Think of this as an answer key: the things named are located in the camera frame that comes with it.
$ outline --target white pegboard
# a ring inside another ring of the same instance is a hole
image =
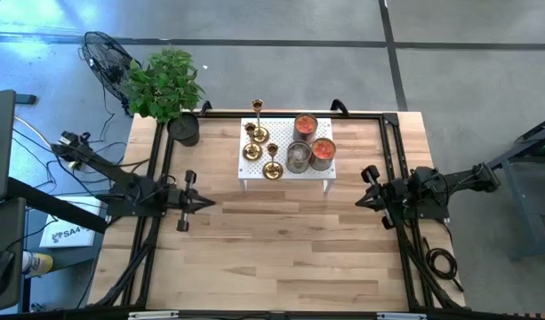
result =
[[[283,119],[283,118],[266,118],[260,120],[260,125],[268,129],[270,138],[266,143],[260,144],[262,147],[262,157],[258,161],[246,161],[243,157],[243,147],[250,142],[248,134],[244,129],[244,125],[248,123],[257,124],[256,118],[243,118],[241,120],[240,130],[240,144],[238,151],[238,178],[243,180],[251,179],[266,179],[262,175],[262,167],[265,163],[270,161],[270,155],[266,150],[266,146],[270,142],[274,142],[278,145],[278,153],[274,157],[274,161],[280,163],[284,167],[284,174],[280,180],[334,180],[335,174],[335,159],[332,161],[332,165],[324,171],[318,171],[311,166],[303,173],[292,173],[286,168],[286,154],[288,146],[293,142],[293,122],[295,119]],[[317,119],[317,138],[328,138],[333,140],[332,134],[332,119],[320,118]]]

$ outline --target black plant pot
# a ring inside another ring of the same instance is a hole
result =
[[[199,142],[199,120],[193,114],[182,113],[181,118],[169,121],[167,132],[183,146],[193,147]]]

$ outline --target wooden table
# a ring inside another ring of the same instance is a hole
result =
[[[398,114],[409,168],[432,166],[421,113]],[[377,165],[381,181],[386,180],[375,121],[333,120],[337,180],[328,195],[321,183],[309,181],[256,180],[242,192],[236,178],[240,119],[200,123],[197,146],[175,143],[170,174],[183,187],[185,171],[194,170],[196,189],[217,204],[189,216],[188,233],[176,231],[179,212],[162,219],[149,309],[407,310],[397,233],[383,228],[381,212],[354,206],[365,194],[363,168]],[[134,118],[126,163],[149,157],[155,128],[150,118]],[[156,177],[166,137],[164,131]],[[146,165],[138,170],[145,171]],[[89,303],[103,297],[124,270],[135,224],[135,218],[122,218],[107,230]],[[431,247],[452,250],[435,221],[421,220],[421,233]],[[418,273],[413,277],[422,301]],[[140,279],[141,267],[132,301]],[[464,304],[451,281],[439,282]]]

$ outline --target potted plant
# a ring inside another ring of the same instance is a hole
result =
[[[199,142],[199,121],[187,111],[195,108],[202,99],[200,93],[204,93],[195,83],[196,77],[191,54],[183,50],[154,53],[145,68],[132,60],[124,82],[130,110],[167,123],[172,138],[186,147],[195,146]]]

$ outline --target red food in can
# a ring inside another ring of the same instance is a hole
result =
[[[316,120],[311,116],[300,116],[296,119],[296,129],[301,133],[312,133],[316,129]]]
[[[319,140],[313,146],[314,155],[320,159],[331,159],[335,154],[335,147],[329,141]]]

